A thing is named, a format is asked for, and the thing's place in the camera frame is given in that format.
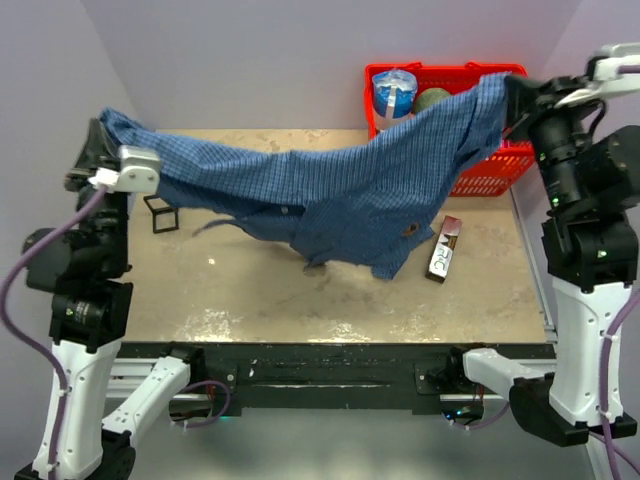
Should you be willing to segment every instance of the red plastic basket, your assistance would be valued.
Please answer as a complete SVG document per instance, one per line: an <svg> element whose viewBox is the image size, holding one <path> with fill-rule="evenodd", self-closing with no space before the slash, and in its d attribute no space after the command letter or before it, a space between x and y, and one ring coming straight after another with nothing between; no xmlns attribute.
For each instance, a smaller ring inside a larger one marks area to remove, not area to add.
<svg viewBox="0 0 640 480"><path fill-rule="evenodd" d="M376 136L373 118L372 77L378 73L401 68L418 79L418 95L427 88L444 88L451 94L468 90L482 75L513 72L526 75L521 65L467 63L464 66L425 66L420 62L401 64L373 64L364 70L364 111L369 124L369 138ZM456 181L452 196L497 197L509 189L534 162L533 149L528 143L504 142L491 157L463 172Z"/></svg>

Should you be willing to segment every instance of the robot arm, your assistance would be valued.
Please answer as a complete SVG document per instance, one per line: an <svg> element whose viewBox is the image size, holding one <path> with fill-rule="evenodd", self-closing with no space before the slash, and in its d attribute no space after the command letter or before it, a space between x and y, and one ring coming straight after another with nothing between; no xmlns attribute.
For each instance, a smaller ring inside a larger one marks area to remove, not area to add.
<svg viewBox="0 0 640 480"><path fill-rule="evenodd" d="M636 279L638 239L625 211L640 201L640 127L596 144L597 122L582 127L598 108L602 118L606 100L640 91L637 73L640 44L627 44L604 47L582 77L506 79L507 138L532 142L551 205L542 242L558 305L557 369L543 374L486 348L458 352L456 364L468 381L508 398L521 428L560 446L602 433L603 419L613 438L637 430L620 401L619 334L611 338L606 399L600 356Z"/></svg>
<svg viewBox="0 0 640 480"><path fill-rule="evenodd" d="M169 345L147 379L111 415L104 414L111 368L126 331L133 285L119 283L128 264L129 194L155 193L160 160L150 150L114 149L102 124L90 122L87 141L65 188L78 194L77 209L109 191L75 230L49 244L28 265L27 286L53 294L52 353L66 373L60 391L54 375L47 424L32 465L16 479L112 480L128 478L135 448L170 400L189 383L204 380L201 349ZM25 242L31 248L52 229ZM62 422L58 406L65 396ZM57 439L55 464L49 453Z"/></svg>

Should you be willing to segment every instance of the table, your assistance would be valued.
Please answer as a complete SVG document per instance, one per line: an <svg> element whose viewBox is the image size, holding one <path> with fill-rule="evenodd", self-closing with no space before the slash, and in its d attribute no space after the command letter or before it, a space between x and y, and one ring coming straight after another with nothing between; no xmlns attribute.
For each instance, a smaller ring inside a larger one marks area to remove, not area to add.
<svg viewBox="0 0 640 480"><path fill-rule="evenodd" d="M367 141L360 130L172 130L265 151L330 149ZM462 232L444 284L424 278L435 237L392 281L368 267L330 262L304 270L287 245L222 226L192 233L216 214L181 210L180 230L154 235L139 198L130 221L134 282L126 341L512 342L545 341L542 314L511 197L450 198Z"/></svg>

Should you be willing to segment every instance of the chocolate bar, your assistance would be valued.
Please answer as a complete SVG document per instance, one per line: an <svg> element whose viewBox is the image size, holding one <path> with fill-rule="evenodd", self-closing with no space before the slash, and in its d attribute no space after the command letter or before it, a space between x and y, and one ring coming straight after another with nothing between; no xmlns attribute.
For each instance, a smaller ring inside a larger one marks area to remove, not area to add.
<svg viewBox="0 0 640 480"><path fill-rule="evenodd" d="M449 265L451 265L451 260L453 259L453 249L456 247L461 227L462 220L459 218L448 215L444 217L440 236L425 274L426 278L444 283L449 271Z"/></svg>

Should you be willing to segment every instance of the blue container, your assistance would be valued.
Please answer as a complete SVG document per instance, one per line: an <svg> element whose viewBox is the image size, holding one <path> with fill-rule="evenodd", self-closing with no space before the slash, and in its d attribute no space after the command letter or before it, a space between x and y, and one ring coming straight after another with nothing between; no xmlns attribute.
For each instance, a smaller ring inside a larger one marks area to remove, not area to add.
<svg viewBox="0 0 640 480"><path fill-rule="evenodd" d="M404 70L394 69L372 77L373 108L378 115L386 118L402 118L411 113L413 100L418 92L418 80L415 75ZM395 105L387 112L389 96L395 87Z"/></svg>

